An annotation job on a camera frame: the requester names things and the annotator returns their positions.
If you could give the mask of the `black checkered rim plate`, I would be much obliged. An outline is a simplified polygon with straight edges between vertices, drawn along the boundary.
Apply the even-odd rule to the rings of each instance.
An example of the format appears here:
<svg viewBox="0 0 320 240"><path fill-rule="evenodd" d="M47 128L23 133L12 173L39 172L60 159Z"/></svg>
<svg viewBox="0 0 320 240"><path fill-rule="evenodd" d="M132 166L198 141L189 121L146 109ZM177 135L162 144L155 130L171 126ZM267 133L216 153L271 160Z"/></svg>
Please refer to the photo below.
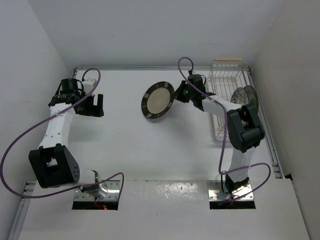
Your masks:
<svg viewBox="0 0 320 240"><path fill-rule="evenodd" d="M174 102L175 90L167 81L159 81L148 88L141 100L142 114L158 119L166 114Z"/></svg>

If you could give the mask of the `blue floral white plate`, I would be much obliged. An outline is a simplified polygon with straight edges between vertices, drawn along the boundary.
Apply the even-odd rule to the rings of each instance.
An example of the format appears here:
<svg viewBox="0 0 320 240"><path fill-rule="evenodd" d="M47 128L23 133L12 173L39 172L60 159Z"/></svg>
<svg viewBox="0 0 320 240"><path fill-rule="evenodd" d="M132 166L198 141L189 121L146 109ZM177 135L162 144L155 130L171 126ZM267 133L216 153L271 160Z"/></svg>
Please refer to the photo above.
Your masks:
<svg viewBox="0 0 320 240"><path fill-rule="evenodd" d="M250 102L250 100L246 90L243 87L238 87L233 92L230 102L239 105L246 105Z"/></svg>

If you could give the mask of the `dark rim cream plate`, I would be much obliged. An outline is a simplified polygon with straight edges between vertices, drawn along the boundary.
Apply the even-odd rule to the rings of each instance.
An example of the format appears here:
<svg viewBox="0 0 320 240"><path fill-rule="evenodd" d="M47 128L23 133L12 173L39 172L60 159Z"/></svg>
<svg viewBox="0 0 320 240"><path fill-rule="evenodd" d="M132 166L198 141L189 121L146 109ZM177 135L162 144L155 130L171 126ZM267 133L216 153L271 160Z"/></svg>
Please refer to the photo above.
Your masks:
<svg viewBox="0 0 320 240"><path fill-rule="evenodd" d="M258 96L256 90L251 85L246 85L244 87L245 92L247 93L249 103L254 105L257 109L259 108Z"/></svg>

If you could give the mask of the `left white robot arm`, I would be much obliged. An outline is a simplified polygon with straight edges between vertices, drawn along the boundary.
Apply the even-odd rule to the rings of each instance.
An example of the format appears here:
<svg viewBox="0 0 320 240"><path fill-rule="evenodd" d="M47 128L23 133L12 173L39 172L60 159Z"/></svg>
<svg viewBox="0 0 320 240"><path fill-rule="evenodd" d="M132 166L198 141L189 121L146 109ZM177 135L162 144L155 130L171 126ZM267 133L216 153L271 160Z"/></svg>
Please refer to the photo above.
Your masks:
<svg viewBox="0 0 320 240"><path fill-rule="evenodd" d="M31 150L29 162L43 189L82 185L93 195L99 187L90 186L100 180L95 170L84 170L68 150L71 124L75 115L103 117L103 95L92 94L97 80L62 79L48 106L51 119L38 148Z"/></svg>

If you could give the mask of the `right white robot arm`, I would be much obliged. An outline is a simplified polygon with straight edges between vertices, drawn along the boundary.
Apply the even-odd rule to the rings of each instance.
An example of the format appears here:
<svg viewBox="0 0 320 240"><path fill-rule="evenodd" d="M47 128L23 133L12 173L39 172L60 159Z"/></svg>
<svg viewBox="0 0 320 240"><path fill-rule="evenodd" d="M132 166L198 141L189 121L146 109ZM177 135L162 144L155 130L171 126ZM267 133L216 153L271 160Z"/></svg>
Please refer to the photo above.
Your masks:
<svg viewBox="0 0 320 240"><path fill-rule="evenodd" d="M175 91L175 99L192 102L199 110L224 120L224 141L232 145L229 170L219 171L225 176L225 188L231 194L249 182L249 165L252 155L265 137L265 131L258 116L259 102L256 90L251 85L238 87L229 101L206 92L203 77L191 74L185 77Z"/></svg>

